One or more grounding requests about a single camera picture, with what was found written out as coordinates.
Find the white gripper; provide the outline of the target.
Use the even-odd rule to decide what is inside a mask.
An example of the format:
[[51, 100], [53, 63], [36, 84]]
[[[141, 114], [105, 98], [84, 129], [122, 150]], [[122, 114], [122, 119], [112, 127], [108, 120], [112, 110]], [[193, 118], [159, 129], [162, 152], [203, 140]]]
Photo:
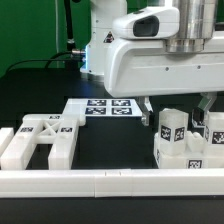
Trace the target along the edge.
[[[116, 39], [107, 51], [104, 86], [114, 97], [202, 93], [206, 113], [224, 90], [224, 34], [216, 34], [199, 53], [168, 53], [162, 40]], [[153, 108], [140, 97], [142, 124], [150, 126]]]

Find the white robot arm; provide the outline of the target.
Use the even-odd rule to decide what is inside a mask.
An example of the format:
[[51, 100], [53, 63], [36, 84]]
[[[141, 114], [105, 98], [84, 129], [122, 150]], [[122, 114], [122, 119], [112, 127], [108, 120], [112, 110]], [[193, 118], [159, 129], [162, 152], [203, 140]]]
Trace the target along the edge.
[[218, 0], [159, 0], [127, 12], [127, 0], [90, 0], [91, 40], [85, 78], [104, 83], [114, 97], [200, 93], [192, 123], [202, 126], [224, 91], [224, 26]]

